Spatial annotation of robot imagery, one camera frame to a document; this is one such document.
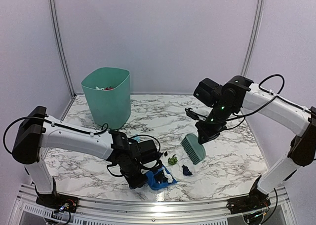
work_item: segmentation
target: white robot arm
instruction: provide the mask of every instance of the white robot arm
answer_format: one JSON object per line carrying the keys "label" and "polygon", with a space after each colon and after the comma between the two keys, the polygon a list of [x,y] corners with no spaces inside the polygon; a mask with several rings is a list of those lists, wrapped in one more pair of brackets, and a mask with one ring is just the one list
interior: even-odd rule
{"label": "white robot arm", "polygon": [[[110,162],[107,165],[108,170],[109,167],[119,165],[121,175],[115,175],[109,170],[110,174],[125,177],[131,188],[142,187],[148,181],[146,172],[158,171],[162,167],[160,154],[153,140],[137,142],[119,131],[97,131],[67,124],[47,115],[46,108],[41,106],[21,119],[24,121],[19,126],[12,156],[24,164],[32,177],[38,194],[38,204],[56,208],[56,205],[65,204],[69,200],[74,204],[78,201],[74,196],[57,193],[56,182],[42,158],[42,148],[87,153]],[[72,206],[71,212],[75,212],[76,207]]]}
{"label": "white robot arm", "polygon": [[[242,76],[233,77],[223,86],[206,78],[199,83],[194,96],[205,105],[212,107],[211,113],[209,116],[202,116],[191,109],[186,109],[187,115],[197,120],[200,144],[216,139],[227,129],[225,126],[227,121],[253,113],[267,116],[296,135],[291,141],[289,151],[255,181],[248,196],[228,201],[228,208],[232,214],[270,205],[268,194],[288,180],[297,169],[311,164],[315,157],[316,109],[311,107],[309,110],[294,104],[272,91],[261,88],[260,85]],[[252,112],[236,116],[240,108]]]}

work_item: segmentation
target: plastic bin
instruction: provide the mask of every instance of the plastic bin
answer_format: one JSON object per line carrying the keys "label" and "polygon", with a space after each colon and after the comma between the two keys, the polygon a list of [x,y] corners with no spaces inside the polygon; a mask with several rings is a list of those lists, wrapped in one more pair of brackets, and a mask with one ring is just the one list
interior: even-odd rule
{"label": "plastic bin", "polygon": [[[98,125],[109,124],[110,129],[120,129],[130,116],[130,72],[104,67],[89,74],[81,86],[93,120]],[[97,90],[96,87],[112,87]]]}

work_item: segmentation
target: white marble surface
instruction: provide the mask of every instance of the white marble surface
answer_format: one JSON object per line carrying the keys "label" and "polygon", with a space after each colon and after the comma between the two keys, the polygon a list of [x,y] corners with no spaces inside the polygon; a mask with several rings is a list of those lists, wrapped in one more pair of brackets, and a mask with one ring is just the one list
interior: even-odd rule
{"label": "white marble surface", "polygon": [[[79,152],[50,149],[45,161],[56,179],[57,190],[93,198],[132,201],[189,201],[248,193],[254,180],[267,168],[247,124],[222,132],[216,140],[204,144],[206,158],[194,166],[180,145],[187,133],[197,134],[195,122],[185,114],[187,107],[210,111],[193,96],[132,95],[131,117],[121,129],[128,136],[146,133],[157,137],[161,150],[168,151],[162,161],[177,184],[158,191],[147,185],[132,190],[124,178],[115,178],[108,173],[108,163],[104,160]],[[65,122],[100,129],[93,123],[84,96],[77,96]],[[230,121],[228,127],[237,123]],[[169,166],[167,159],[173,154],[177,155],[178,163]],[[188,166],[192,176],[182,174],[183,164]],[[112,168],[112,171],[119,174],[118,168]]]}

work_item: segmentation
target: small green toy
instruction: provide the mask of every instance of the small green toy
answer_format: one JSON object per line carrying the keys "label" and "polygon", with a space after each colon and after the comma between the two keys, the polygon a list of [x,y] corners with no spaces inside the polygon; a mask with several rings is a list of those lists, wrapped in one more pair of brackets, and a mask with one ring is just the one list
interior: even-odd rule
{"label": "small green toy", "polygon": [[168,164],[169,165],[174,165],[178,162],[178,159],[176,157],[176,155],[173,155],[172,157],[168,158]]}

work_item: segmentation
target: white wall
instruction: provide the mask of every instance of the white wall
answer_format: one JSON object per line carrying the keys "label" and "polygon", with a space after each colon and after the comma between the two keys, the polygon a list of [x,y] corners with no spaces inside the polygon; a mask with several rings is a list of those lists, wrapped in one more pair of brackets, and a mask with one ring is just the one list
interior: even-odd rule
{"label": "white wall", "polygon": [[134,93],[192,93],[240,73],[257,0],[56,0],[77,93],[99,67],[131,71]]}
{"label": "white wall", "polygon": [[[0,0],[0,135],[37,105],[60,117],[70,100],[53,36],[48,0]],[[12,149],[17,127],[6,142]],[[24,168],[0,145],[0,224],[8,222]]]}
{"label": "white wall", "polygon": [[[307,107],[316,106],[316,0],[265,0],[260,32],[248,77],[256,82],[280,73],[282,95]],[[279,79],[267,82],[277,90]],[[270,166],[287,150],[294,135],[258,114],[251,127]],[[286,183],[299,225],[315,225],[316,163],[302,168]]]}

